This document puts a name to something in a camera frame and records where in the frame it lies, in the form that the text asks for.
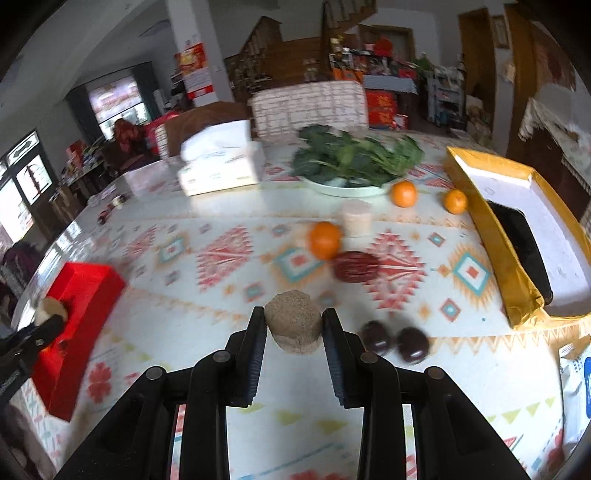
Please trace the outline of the green leafy vegetables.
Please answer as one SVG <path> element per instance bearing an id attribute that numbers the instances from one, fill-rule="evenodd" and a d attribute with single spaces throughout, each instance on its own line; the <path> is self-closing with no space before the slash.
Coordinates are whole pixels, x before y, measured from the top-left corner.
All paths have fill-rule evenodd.
<path id="1" fill-rule="evenodd" d="M 315 124 L 301 128 L 298 137 L 305 145 L 291 160 L 293 174 L 322 185 L 381 187 L 406 175 L 424 158 L 424 151 L 407 135 L 385 144 Z"/>

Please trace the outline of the dark round fruit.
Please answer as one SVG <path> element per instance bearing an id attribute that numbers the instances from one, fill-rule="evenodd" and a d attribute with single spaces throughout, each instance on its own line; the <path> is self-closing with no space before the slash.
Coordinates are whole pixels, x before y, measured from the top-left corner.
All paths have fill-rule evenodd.
<path id="1" fill-rule="evenodd" d="M 418 364 L 428 357 L 430 342 L 422 330 L 406 327 L 397 334 L 397 348 L 406 363 Z"/>
<path id="2" fill-rule="evenodd" d="M 393 337 L 387 326 L 378 320 L 363 325 L 360 330 L 363 347 L 377 355 L 387 355 L 393 348 Z"/>

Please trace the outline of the white blue packet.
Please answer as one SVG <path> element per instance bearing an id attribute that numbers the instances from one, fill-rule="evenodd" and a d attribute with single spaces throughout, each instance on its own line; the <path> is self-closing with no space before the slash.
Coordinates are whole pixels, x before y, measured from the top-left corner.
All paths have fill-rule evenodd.
<path id="1" fill-rule="evenodd" d="M 563 452 L 568 458 L 590 422 L 590 336 L 559 349 L 563 404 Z"/>

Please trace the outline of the black smartphone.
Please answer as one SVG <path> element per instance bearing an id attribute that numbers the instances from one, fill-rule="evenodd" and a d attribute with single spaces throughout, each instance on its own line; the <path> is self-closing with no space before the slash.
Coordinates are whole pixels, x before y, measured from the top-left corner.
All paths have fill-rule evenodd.
<path id="1" fill-rule="evenodd" d="M 544 261 L 526 216 L 521 210 L 493 201 L 488 201 L 488 204 L 509 238 L 521 266 L 542 294 L 545 304 L 549 305 L 554 294 Z"/>

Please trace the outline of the white patterned chair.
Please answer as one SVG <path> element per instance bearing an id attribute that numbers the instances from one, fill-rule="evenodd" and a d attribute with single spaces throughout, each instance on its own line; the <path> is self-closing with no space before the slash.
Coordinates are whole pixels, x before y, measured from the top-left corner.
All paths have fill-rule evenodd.
<path id="1" fill-rule="evenodd" d="M 338 130 L 369 128 L 365 89 L 355 81 L 322 81 L 259 91 L 250 100 L 256 133 L 267 139 L 326 125 Z"/>

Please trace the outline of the white tissue box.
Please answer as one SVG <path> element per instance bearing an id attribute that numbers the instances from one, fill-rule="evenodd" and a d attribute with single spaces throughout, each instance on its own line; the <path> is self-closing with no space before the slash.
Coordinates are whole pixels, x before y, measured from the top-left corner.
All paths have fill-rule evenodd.
<path id="1" fill-rule="evenodd" d="M 209 126 L 181 145 L 177 172 L 186 196 L 256 185 L 263 180 L 263 144 L 252 139 L 249 120 Z"/>

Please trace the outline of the dark red jujube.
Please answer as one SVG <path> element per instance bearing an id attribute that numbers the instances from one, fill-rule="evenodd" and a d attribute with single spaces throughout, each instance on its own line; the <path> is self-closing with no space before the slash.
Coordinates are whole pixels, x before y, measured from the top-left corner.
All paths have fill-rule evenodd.
<path id="1" fill-rule="evenodd" d="M 377 277 L 380 260 L 363 251 L 346 251 L 332 258 L 332 272 L 344 283 L 365 283 Z"/>

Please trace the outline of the orange tangerine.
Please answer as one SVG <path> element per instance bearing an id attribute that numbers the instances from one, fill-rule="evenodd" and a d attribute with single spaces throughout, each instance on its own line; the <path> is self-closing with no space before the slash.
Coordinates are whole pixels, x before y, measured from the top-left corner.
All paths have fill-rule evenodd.
<path id="1" fill-rule="evenodd" d="M 400 181 L 391 186 L 390 198 L 400 208 L 411 208 L 418 199 L 417 188 L 411 181 Z"/>
<path id="2" fill-rule="evenodd" d="M 308 248 L 320 260 L 328 261 L 341 250 L 342 231 L 331 222 L 317 222 L 308 232 Z"/>
<path id="3" fill-rule="evenodd" d="M 445 209 L 453 215 L 461 215 L 468 209 L 468 198 L 459 189 L 448 191 L 443 199 Z"/>

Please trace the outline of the beige yam chunk back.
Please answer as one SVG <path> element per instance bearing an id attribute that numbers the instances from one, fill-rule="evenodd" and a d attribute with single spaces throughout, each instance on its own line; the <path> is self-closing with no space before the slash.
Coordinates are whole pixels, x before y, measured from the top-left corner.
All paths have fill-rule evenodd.
<path id="1" fill-rule="evenodd" d="M 342 202 L 342 229 L 346 237 L 369 236 L 373 230 L 373 212 L 370 203 L 359 199 L 348 199 Z"/>

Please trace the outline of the small candies on table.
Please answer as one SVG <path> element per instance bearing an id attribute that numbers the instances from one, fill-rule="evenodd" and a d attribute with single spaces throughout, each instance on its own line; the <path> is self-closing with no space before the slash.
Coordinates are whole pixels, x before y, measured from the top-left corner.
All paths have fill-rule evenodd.
<path id="1" fill-rule="evenodd" d="M 128 198 L 129 196 L 126 194 L 119 194 L 113 197 L 106 205 L 106 207 L 99 213 L 97 217 L 97 224 L 104 225 L 109 219 L 112 211 L 124 205 L 127 202 Z"/>

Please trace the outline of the brown wooden chair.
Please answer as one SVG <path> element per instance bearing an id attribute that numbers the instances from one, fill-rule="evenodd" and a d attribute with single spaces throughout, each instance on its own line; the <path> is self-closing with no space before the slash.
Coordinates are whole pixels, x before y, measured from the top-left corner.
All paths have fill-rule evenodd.
<path id="1" fill-rule="evenodd" d="M 168 118 L 155 129 L 158 155 L 161 159 L 178 156 L 182 143 L 207 127 L 248 118 L 245 103 L 218 101 L 192 108 Z"/>

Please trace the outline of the white plate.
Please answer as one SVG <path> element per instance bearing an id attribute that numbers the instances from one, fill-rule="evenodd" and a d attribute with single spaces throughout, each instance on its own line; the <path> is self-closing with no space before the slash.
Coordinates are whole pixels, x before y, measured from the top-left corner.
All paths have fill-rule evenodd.
<path id="1" fill-rule="evenodd" d="M 363 186 L 363 187 L 347 187 L 347 186 L 335 186 L 318 183 L 311 181 L 305 177 L 300 177 L 301 182 L 305 186 L 311 188 L 315 192 L 338 198 L 349 198 L 349 199 L 362 199 L 376 197 L 380 195 L 386 195 L 390 192 L 391 186 L 394 185 L 394 181 L 388 182 L 380 187 L 376 186 Z"/>

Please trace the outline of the red cardboard box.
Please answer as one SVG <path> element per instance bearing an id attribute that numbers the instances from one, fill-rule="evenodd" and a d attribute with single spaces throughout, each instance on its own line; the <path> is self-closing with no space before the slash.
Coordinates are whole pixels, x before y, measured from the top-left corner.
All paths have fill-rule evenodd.
<path id="1" fill-rule="evenodd" d="M 50 415 L 71 420 L 94 344 L 124 288 L 112 267 L 79 262 L 65 263 L 50 286 L 47 296 L 68 314 L 63 332 L 39 353 L 32 372 Z"/>

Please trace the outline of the red wall calendar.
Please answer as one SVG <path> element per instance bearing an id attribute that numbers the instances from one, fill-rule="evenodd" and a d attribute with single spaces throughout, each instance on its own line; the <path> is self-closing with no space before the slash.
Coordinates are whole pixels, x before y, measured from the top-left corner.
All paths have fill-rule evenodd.
<path id="1" fill-rule="evenodd" d="M 204 44 L 191 45 L 177 53 L 175 58 L 189 100 L 214 92 Z"/>

